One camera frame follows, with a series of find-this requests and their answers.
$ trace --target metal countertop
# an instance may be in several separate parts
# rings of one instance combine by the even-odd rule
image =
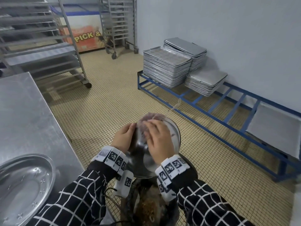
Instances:
[[[0,164],[30,153],[44,154],[54,161],[57,178],[53,192],[63,189],[84,171],[27,72],[0,79]]]

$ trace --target tray rack trolley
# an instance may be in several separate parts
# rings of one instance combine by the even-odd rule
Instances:
[[[12,74],[30,72],[41,91],[47,86],[53,90],[53,86],[59,89],[78,81],[92,87],[61,0],[0,0],[0,6],[0,60]],[[62,16],[54,15],[51,6],[60,7]],[[64,17],[66,25],[58,25],[58,17]],[[69,30],[69,35],[60,34],[63,28]],[[68,37],[72,44],[64,42]]]
[[[249,91],[243,90],[243,89],[241,89],[239,87],[236,87],[236,86],[234,86],[230,83],[227,83],[227,82],[224,82],[224,85],[226,87],[228,87],[228,90],[224,94],[221,94],[220,92],[215,91],[214,94],[220,96],[220,98],[217,102],[215,102],[209,108],[208,111],[205,111],[205,110],[203,110],[202,108],[200,108],[199,106],[196,105],[203,98],[203,95],[199,95],[199,97],[196,98],[194,101],[187,100],[186,98],[184,98],[184,96],[189,94],[191,92],[191,89],[188,89],[186,92],[179,95],[179,94],[175,93],[174,91],[172,91],[171,89],[161,85],[157,81],[154,81],[150,77],[146,76],[145,74],[143,74],[143,71],[138,72],[137,73],[138,90],[142,89],[143,91],[147,92],[148,94],[150,94],[154,98],[158,99],[160,102],[162,102],[163,104],[165,104],[166,106],[168,106],[170,108],[172,108],[171,104],[164,101],[163,99],[161,99],[160,97],[153,94],[151,91],[149,91],[147,89],[149,87],[149,85],[155,85],[157,87],[160,87],[163,90],[167,91],[168,93],[172,94],[173,96],[182,99],[182,101],[184,101],[185,103],[187,103],[190,106],[194,107],[195,109],[197,109],[201,113],[204,113],[208,117],[210,117],[213,120],[219,122],[220,124],[224,125],[228,129],[230,129],[231,131],[239,134],[240,136],[247,139],[251,143],[254,143],[255,145],[259,146],[260,148],[262,148],[266,152],[268,152],[268,153],[272,154],[274,157],[276,157],[279,160],[279,164],[278,164],[277,172],[274,172],[271,169],[269,169],[268,167],[266,167],[265,165],[263,165],[262,163],[260,163],[259,161],[257,161],[256,159],[254,159],[251,156],[249,156],[248,154],[246,154],[244,151],[240,150],[239,148],[237,148],[233,144],[229,143],[227,140],[223,139],[222,137],[220,137],[216,133],[212,132],[211,130],[209,130],[208,128],[203,126],[202,124],[198,123],[197,121],[195,121],[194,119],[192,119],[191,117],[189,117],[188,115],[186,115],[185,113],[180,111],[179,109],[174,109],[176,112],[181,114],[183,117],[190,120],[191,122],[193,122],[198,127],[204,129],[206,132],[208,132],[209,134],[211,134],[212,136],[214,136],[215,138],[217,138],[218,140],[220,140],[221,142],[223,142],[224,144],[226,144],[227,146],[229,146],[230,148],[232,148],[233,150],[235,150],[236,152],[238,152],[239,154],[241,154],[242,156],[247,158],[249,161],[251,161],[252,163],[257,165],[258,167],[262,168],[264,171],[268,172],[270,175],[272,175],[273,180],[275,182],[280,182],[280,181],[290,179],[290,178],[296,178],[297,175],[301,174],[301,164],[300,164],[300,155],[301,154],[300,153],[299,153],[299,158],[290,157],[289,155],[285,154],[284,152],[282,152],[280,150],[277,150],[275,148],[272,148],[271,146],[269,146],[265,142],[262,142],[258,138],[254,138],[252,135],[250,135],[247,132],[248,126],[252,122],[252,119],[253,119],[253,117],[254,117],[254,115],[257,111],[257,108],[258,108],[258,106],[260,105],[261,102],[266,103],[269,106],[273,106],[273,107],[275,107],[275,108],[277,108],[281,111],[284,111],[285,113],[289,113],[293,116],[297,116],[299,118],[301,118],[301,113],[299,113],[297,111],[294,111],[294,110],[291,110],[291,109],[289,109],[287,107],[284,107],[280,104],[277,104],[275,102],[272,102],[272,101],[270,101],[266,98],[260,97],[260,96],[254,94],[254,93],[249,92]],[[231,91],[238,91],[238,92],[242,93],[242,96],[240,97],[240,99],[238,101],[236,101],[236,100],[234,100],[234,99],[227,96]],[[242,101],[246,96],[250,96],[251,98],[254,98],[256,100],[256,103],[254,104],[253,108],[242,104]],[[219,118],[213,116],[212,112],[213,112],[214,109],[216,109],[216,107],[224,99],[234,103],[234,106],[233,106],[232,110],[230,111],[230,113],[223,120],[220,120]],[[229,125],[228,122],[231,120],[231,118],[233,117],[235,111],[238,109],[239,106],[243,107],[244,109],[249,110],[249,114],[248,114],[248,117],[246,118],[244,124],[242,125],[242,127],[240,129],[236,129],[236,128],[232,127],[231,125]]]
[[[137,47],[137,0],[98,0],[101,27],[106,46],[106,52],[116,59],[116,43],[124,40],[124,46],[134,46],[134,53],[138,54]]]

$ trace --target ice cream freezer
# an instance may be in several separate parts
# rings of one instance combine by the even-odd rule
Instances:
[[[61,9],[51,7],[54,15],[61,15]],[[104,39],[107,43],[111,42],[111,38],[103,37],[99,10],[95,4],[64,4],[70,27],[79,52],[90,51],[94,49],[104,48]],[[56,21],[59,25],[65,25],[63,17],[57,17]],[[60,30],[62,35],[68,35],[68,29]],[[71,38],[66,38],[66,42],[72,43]]]

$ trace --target blue metal rack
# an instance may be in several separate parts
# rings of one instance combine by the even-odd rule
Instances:
[[[140,77],[145,79],[143,82],[140,82]],[[187,99],[184,98],[185,95],[187,95],[188,93],[191,92],[191,90],[189,89],[188,91],[184,92],[181,95],[176,94],[175,92],[173,92],[172,90],[170,90],[169,88],[161,85],[160,83],[157,83],[155,81],[153,81],[151,78],[143,75],[143,71],[139,71],[137,73],[137,86],[138,89],[142,89],[145,92],[147,92],[148,94],[150,94],[151,96],[155,97],[156,99],[158,99],[160,102],[164,103],[165,105],[167,105],[168,107],[172,108],[172,105],[170,105],[168,102],[162,100],[161,98],[159,98],[158,96],[154,95],[152,92],[150,92],[149,90],[147,90],[145,87],[143,87],[145,84],[147,83],[152,83],[162,89],[164,89],[165,91],[171,93],[172,95],[174,95],[177,98],[180,98],[182,101],[186,102],[187,104],[191,105],[192,107],[194,107],[195,109],[197,109],[198,111],[206,114],[208,117],[214,119],[215,121],[219,122],[220,124],[224,125],[225,127],[227,127],[228,129],[234,131],[235,133],[239,134],[240,136],[244,137],[245,139],[249,140],[250,142],[254,143],[255,145],[259,146],[260,148],[262,148],[263,150],[269,152],[270,154],[272,154],[273,156],[275,156],[276,158],[278,158],[280,160],[279,166],[278,166],[278,172],[275,173],[272,170],[270,170],[269,168],[267,168],[265,165],[261,164],[260,162],[258,162],[257,160],[253,159],[252,157],[250,157],[249,155],[247,155],[246,153],[244,153],[243,151],[241,151],[240,149],[238,149],[237,147],[235,147],[234,145],[232,145],[231,143],[227,142],[226,140],[224,140],[223,138],[221,138],[220,136],[216,135],[215,133],[213,133],[212,131],[210,131],[208,128],[206,128],[205,126],[201,125],[200,123],[198,123],[197,121],[193,120],[192,118],[190,118],[189,116],[187,116],[186,114],[184,114],[183,112],[181,112],[178,109],[175,109],[176,112],[178,112],[179,114],[181,114],[183,117],[187,118],[188,120],[190,120],[191,122],[193,122],[194,124],[196,124],[197,126],[199,126],[200,128],[204,129],[205,131],[207,131],[209,134],[213,135],[215,138],[217,138],[218,140],[220,140],[221,142],[223,142],[224,144],[228,145],[229,147],[231,147],[233,150],[235,150],[236,152],[240,153],[242,156],[244,156],[245,158],[247,158],[248,160],[250,160],[252,163],[256,164],[258,167],[262,168],[263,170],[265,170],[266,172],[268,172],[269,174],[271,174],[273,176],[273,180],[276,182],[279,181],[283,181],[289,178],[295,178],[297,175],[301,174],[301,164],[300,162],[293,162],[292,160],[289,159],[289,157],[282,153],[282,152],[277,152],[271,148],[269,148],[265,143],[261,143],[258,142],[257,140],[255,140],[254,138],[252,138],[251,136],[247,135],[246,129],[248,128],[256,110],[257,107],[259,105],[260,102],[264,102],[267,103],[271,106],[274,106],[278,109],[281,109],[283,111],[289,112],[291,114],[294,114],[298,117],[301,117],[301,113],[291,110],[287,107],[284,107],[280,104],[277,104],[275,102],[272,102],[266,98],[260,97],[256,94],[253,94],[249,91],[243,90],[239,87],[236,87],[230,83],[224,82],[224,85],[229,87],[229,89],[224,93],[221,94],[217,91],[215,91],[215,94],[220,96],[220,99],[211,106],[211,108],[208,111],[205,111],[203,109],[201,109],[200,107],[198,107],[196,105],[196,103],[198,101],[200,101],[203,96],[200,95],[197,99],[195,99],[194,101],[189,101]],[[240,99],[238,101],[228,97],[227,95],[230,93],[230,91],[238,91],[241,92],[243,95],[240,97]],[[250,96],[254,99],[257,99],[256,103],[254,104],[253,108],[246,106],[244,104],[242,104],[243,99],[246,96]],[[231,112],[226,116],[226,118],[222,121],[216,117],[214,117],[211,113],[212,111],[221,103],[221,101],[223,99],[226,99],[228,101],[233,102],[235,105],[233,107],[233,109],[231,110]],[[248,118],[246,119],[245,123],[243,124],[242,128],[240,130],[235,129],[234,127],[228,125],[228,122],[230,121],[230,119],[232,118],[232,116],[234,115],[235,111],[237,110],[238,107],[243,107],[247,110],[250,111]],[[291,166],[294,171],[288,173],[287,172],[287,166]]]

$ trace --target metal bowl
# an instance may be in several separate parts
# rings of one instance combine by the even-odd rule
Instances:
[[[165,118],[163,122],[167,125],[172,136],[172,143],[175,154],[179,153],[181,146],[181,134],[178,126],[169,118]],[[144,140],[141,131],[136,128],[129,151],[126,153],[129,162],[127,169],[133,172],[136,178],[151,178],[156,176],[155,170],[159,167],[148,151],[148,145]]]
[[[54,163],[44,155],[22,155],[2,164],[0,225],[25,225],[47,200],[54,181]]]

